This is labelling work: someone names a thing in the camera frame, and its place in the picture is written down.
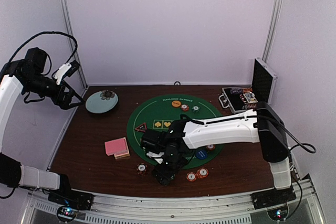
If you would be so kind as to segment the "black white chip stack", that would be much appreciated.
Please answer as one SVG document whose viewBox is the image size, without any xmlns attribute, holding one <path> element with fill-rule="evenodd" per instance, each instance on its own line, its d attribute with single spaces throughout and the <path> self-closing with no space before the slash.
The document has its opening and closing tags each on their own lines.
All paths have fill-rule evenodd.
<svg viewBox="0 0 336 224">
<path fill-rule="evenodd" d="M 146 175 L 147 174 L 147 171 L 148 171 L 148 167 L 146 164 L 144 163 L 141 163 L 141 164 L 138 164 L 137 167 L 136 167 L 136 171 L 139 175 Z"/>
</svg>

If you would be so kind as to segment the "red chips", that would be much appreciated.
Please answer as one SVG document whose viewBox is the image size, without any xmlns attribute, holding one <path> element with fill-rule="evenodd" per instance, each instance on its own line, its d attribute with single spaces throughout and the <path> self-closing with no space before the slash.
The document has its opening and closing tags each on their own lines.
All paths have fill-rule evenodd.
<svg viewBox="0 0 336 224">
<path fill-rule="evenodd" d="M 197 180 L 197 174 L 194 173 L 194 172 L 189 172 L 186 174 L 186 179 L 189 181 L 189 182 L 194 182 Z"/>
<path fill-rule="evenodd" d="M 207 149 L 208 151 L 213 151 L 215 148 L 216 148 L 216 146 L 213 145 L 213 144 L 210 144 L 210 145 L 207 145 L 207 146 L 206 146 L 206 149 Z"/>
<path fill-rule="evenodd" d="M 182 104 L 182 105 L 181 105 L 181 110 L 182 110 L 182 111 L 188 111 L 189 108 L 190 108 L 190 107 L 189 107 L 187 104 Z"/>
</svg>

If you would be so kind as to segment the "orange chip stack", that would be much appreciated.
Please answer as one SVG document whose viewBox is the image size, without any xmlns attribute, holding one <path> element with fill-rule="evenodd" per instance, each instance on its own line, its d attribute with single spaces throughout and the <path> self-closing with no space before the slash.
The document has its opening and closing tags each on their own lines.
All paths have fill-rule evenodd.
<svg viewBox="0 0 336 224">
<path fill-rule="evenodd" d="M 200 168 L 197 172 L 197 177 L 200 179 L 206 178 L 209 175 L 208 169 L 207 168 Z"/>
</svg>

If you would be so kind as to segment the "blue small blind button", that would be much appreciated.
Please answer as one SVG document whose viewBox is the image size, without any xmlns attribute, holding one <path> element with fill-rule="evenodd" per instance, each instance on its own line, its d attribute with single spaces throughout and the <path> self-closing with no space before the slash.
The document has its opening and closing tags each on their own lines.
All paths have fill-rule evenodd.
<svg viewBox="0 0 336 224">
<path fill-rule="evenodd" d="M 204 149 L 201 149 L 195 153 L 195 156 L 197 159 L 204 160 L 208 157 L 208 153 Z"/>
</svg>

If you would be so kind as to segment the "triangular black red dealer button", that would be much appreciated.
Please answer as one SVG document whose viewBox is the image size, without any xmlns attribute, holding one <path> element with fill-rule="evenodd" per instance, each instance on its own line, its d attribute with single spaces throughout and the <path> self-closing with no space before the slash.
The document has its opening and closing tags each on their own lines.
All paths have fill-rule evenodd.
<svg viewBox="0 0 336 224">
<path fill-rule="evenodd" d="M 135 127 L 135 129 L 134 129 L 136 132 L 145 132 L 146 130 L 147 130 L 147 125 L 146 125 L 146 123 L 144 122 L 144 123 L 142 123 L 142 124 L 140 124 L 139 126 L 137 126 L 137 127 Z"/>
</svg>

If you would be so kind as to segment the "red playing card deck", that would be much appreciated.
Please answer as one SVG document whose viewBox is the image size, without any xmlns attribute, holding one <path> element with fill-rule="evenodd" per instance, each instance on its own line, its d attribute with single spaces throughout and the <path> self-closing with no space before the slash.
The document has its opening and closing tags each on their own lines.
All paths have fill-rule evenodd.
<svg viewBox="0 0 336 224">
<path fill-rule="evenodd" d="M 108 156 L 122 155 L 128 152 L 128 145 L 125 137 L 107 141 L 104 143 L 104 146 Z"/>
</svg>

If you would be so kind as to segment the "orange big blind button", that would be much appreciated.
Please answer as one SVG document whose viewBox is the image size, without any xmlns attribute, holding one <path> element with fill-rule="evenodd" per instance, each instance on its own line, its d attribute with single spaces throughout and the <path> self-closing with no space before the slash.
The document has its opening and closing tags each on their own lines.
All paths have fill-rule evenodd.
<svg viewBox="0 0 336 224">
<path fill-rule="evenodd" d="M 181 106 L 181 102 L 178 100 L 172 101 L 172 106 L 175 108 L 179 108 Z"/>
</svg>

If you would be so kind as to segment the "green chips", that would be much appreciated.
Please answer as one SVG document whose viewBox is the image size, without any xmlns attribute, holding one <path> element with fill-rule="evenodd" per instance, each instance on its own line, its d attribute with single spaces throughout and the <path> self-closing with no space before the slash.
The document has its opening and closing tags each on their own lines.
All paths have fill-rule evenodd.
<svg viewBox="0 0 336 224">
<path fill-rule="evenodd" d="M 199 110 L 200 110 L 199 106 L 195 105 L 195 106 L 192 107 L 193 112 L 198 112 Z"/>
</svg>

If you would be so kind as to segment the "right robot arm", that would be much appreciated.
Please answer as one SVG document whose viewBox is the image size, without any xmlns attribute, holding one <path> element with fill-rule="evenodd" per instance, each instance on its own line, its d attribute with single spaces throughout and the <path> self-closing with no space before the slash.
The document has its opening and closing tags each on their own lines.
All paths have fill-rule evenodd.
<svg viewBox="0 0 336 224">
<path fill-rule="evenodd" d="M 275 187 L 269 192 L 269 199 L 279 204 L 289 196 L 292 185 L 287 135 L 277 113 L 266 102 L 258 102 L 254 109 L 221 118 L 193 119 L 181 114 L 167 131 L 147 129 L 140 146 L 156 160 L 154 177 L 166 186 L 187 165 L 185 155 L 192 150 L 227 143 L 260 143 Z"/>
</svg>

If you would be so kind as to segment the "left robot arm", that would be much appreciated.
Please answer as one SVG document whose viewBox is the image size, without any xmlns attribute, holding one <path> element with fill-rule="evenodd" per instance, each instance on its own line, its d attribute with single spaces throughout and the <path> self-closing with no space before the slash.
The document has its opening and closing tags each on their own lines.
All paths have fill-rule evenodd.
<svg viewBox="0 0 336 224">
<path fill-rule="evenodd" d="M 24 59 L 7 63 L 1 70 L 1 136 L 19 95 L 24 102 L 31 93 L 39 96 L 39 101 L 50 98 L 54 105 L 69 110 L 85 103 L 84 99 L 64 80 L 72 76 L 80 67 L 73 60 L 63 64 L 52 78 L 43 75 L 48 53 L 37 47 L 28 49 Z M 1 153 L 1 184 L 9 188 L 28 187 L 55 190 L 54 194 L 64 205 L 71 205 L 75 192 L 62 185 L 65 175 L 29 167 Z"/>
</svg>

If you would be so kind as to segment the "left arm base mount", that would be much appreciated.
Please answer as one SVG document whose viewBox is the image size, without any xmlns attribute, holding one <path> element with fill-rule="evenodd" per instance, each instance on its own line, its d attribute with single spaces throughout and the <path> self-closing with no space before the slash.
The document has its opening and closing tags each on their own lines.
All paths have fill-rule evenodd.
<svg viewBox="0 0 336 224">
<path fill-rule="evenodd" d="M 73 190 L 71 190 L 70 193 L 48 190 L 47 195 L 49 201 L 68 206 L 75 210 L 90 210 L 94 199 L 93 194 Z"/>
</svg>

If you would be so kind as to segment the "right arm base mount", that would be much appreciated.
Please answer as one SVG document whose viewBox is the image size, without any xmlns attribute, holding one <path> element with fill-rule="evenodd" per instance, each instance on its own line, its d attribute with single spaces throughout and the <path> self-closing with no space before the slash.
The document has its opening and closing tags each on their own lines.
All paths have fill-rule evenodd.
<svg viewBox="0 0 336 224">
<path fill-rule="evenodd" d="M 251 200 L 254 205 L 254 209 L 262 209 L 281 205 L 295 199 L 296 194 L 293 189 L 290 188 L 283 190 L 277 190 L 273 188 L 251 194 Z"/>
</svg>

